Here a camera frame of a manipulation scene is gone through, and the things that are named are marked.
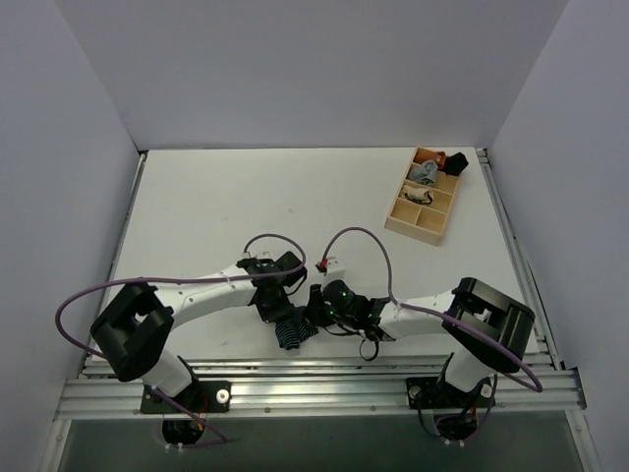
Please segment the beige rolled garment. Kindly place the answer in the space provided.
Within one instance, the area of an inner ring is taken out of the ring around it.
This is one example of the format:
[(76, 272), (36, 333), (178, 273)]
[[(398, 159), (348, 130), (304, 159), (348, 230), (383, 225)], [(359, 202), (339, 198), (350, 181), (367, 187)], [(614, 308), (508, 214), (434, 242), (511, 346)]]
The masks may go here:
[(433, 202), (432, 191), (424, 187), (404, 185), (401, 190), (401, 196), (407, 201), (420, 206), (430, 206)]

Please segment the orange rolled garment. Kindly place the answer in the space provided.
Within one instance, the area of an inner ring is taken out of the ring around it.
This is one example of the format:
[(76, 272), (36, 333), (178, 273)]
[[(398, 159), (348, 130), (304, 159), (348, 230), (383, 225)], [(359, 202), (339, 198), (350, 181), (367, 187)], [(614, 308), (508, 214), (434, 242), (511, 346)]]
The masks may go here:
[(435, 153), (435, 157), (434, 157), (434, 159), (433, 159), (433, 160), (434, 160), (434, 162), (436, 163), (437, 168), (438, 168), (438, 169), (442, 169), (442, 168), (443, 168), (443, 166), (444, 166), (444, 164), (445, 164), (446, 159), (447, 159), (447, 156), (446, 156), (446, 154), (445, 154), (444, 152), (442, 152), (442, 151), (437, 151), (437, 152)]

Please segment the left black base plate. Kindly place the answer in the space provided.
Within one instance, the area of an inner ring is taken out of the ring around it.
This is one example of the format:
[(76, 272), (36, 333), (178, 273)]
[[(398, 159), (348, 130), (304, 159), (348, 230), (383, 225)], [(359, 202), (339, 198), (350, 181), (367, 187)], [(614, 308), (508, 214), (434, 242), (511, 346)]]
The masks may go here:
[[(227, 381), (193, 381), (171, 400), (196, 415), (226, 413), (230, 409), (231, 383)], [(143, 389), (140, 412), (143, 414), (185, 414), (156, 394), (149, 386)]]

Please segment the black rolled garment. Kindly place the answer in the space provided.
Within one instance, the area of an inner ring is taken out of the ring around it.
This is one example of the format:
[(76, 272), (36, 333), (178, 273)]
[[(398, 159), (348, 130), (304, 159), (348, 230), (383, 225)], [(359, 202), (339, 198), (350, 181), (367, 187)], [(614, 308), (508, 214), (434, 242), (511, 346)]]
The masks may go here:
[(446, 175), (459, 177), (461, 173), (468, 167), (469, 161), (467, 156), (462, 152), (457, 152), (445, 157), (442, 171)]

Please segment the navy striped underwear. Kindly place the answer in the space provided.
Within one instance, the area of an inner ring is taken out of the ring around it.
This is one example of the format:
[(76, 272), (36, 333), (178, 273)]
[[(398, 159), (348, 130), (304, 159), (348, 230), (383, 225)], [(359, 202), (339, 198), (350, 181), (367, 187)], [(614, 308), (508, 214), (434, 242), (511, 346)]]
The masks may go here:
[(281, 349), (294, 350), (317, 335), (318, 328), (307, 319), (305, 307), (296, 307), (291, 315), (275, 324), (274, 332)]

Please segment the wooden compartment tray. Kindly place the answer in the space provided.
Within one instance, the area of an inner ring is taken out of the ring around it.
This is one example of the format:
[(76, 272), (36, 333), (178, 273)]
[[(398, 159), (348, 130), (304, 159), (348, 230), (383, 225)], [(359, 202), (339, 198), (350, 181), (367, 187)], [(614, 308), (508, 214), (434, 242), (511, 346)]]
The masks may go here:
[(416, 147), (384, 228), (438, 246), (445, 234), (461, 174), (469, 166), (462, 151)]

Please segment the aluminium rail frame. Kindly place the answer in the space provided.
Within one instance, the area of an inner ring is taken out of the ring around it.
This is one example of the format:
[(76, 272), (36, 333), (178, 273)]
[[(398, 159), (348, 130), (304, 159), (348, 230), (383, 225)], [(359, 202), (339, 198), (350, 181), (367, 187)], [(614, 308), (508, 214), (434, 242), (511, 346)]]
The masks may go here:
[[(525, 376), (498, 381), (496, 413), (559, 412), (587, 471), (600, 470), (589, 432), (584, 391), (576, 371), (562, 370), (546, 354), (527, 361), (543, 392), (524, 388)], [(204, 381), (231, 385), (229, 419), (394, 416), (407, 414), (408, 378), (438, 373), (441, 356), (381, 357), (372, 363), (356, 358), (293, 360), (194, 360), (190, 365)], [(39, 465), (58, 470), (70, 428), (79, 420), (141, 420), (142, 385), (120, 383), (103, 362), (88, 360), (75, 380), (62, 389), (52, 430)]]

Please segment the grey rolled garment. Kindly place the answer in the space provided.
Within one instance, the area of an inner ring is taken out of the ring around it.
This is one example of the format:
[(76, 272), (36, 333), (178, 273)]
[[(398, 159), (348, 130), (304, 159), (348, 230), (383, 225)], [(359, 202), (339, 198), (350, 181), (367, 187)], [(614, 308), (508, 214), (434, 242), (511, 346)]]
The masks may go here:
[(408, 179), (421, 185), (433, 186), (436, 183), (437, 172), (437, 163), (433, 160), (427, 160), (420, 164), (412, 165)]

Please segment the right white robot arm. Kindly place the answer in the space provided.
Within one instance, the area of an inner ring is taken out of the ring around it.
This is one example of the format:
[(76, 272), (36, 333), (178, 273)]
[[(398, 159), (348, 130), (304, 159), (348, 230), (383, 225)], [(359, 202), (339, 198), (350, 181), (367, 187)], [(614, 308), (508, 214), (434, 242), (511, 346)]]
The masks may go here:
[(377, 345), (420, 335), (450, 335), (456, 350), (436, 382), (436, 393), (447, 405), (461, 404), (491, 374), (510, 377), (523, 372), (530, 380), (521, 381), (522, 386), (543, 390), (524, 363), (535, 314), (474, 277), (464, 277), (440, 294), (407, 300), (368, 298), (336, 279), (312, 287), (304, 317), (312, 325), (337, 325), (346, 334)]

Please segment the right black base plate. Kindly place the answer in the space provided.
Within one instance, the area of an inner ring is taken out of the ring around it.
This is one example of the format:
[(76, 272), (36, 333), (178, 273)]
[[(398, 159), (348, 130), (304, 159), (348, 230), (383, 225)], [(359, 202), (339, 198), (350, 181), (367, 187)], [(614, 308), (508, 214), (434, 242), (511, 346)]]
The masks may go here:
[(407, 378), (405, 380), (409, 407), (416, 410), (469, 410), (488, 408), (495, 404), (492, 383), (482, 379), (469, 392), (464, 392), (438, 377)]

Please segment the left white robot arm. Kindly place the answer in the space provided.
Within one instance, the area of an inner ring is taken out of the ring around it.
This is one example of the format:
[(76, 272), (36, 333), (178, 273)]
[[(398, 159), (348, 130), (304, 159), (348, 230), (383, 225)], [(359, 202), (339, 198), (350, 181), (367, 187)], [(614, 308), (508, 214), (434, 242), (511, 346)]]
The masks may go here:
[(90, 334), (121, 383), (141, 380), (161, 391), (176, 412), (199, 398), (189, 365), (166, 348), (171, 332), (196, 319), (255, 306), (266, 321), (292, 309), (286, 289), (308, 274), (291, 251), (279, 259), (242, 258), (189, 283), (137, 280), (122, 286), (90, 327)]

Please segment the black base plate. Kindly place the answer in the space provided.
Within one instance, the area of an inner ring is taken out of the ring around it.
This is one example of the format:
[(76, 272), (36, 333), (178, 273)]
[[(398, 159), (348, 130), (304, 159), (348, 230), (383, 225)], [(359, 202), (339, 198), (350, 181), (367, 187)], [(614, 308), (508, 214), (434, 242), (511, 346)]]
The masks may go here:
[(407, 378), (405, 380), (409, 407), (416, 410), (469, 410), (488, 408), (495, 404), (492, 383), (482, 379), (469, 392), (464, 392), (438, 377)]
[[(171, 400), (196, 415), (226, 413), (230, 409), (231, 383), (227, 381), (193, 381)], [(185, 414), (156, 394), (149, 386), (143, 389), (140, 412), (143, 414)]]

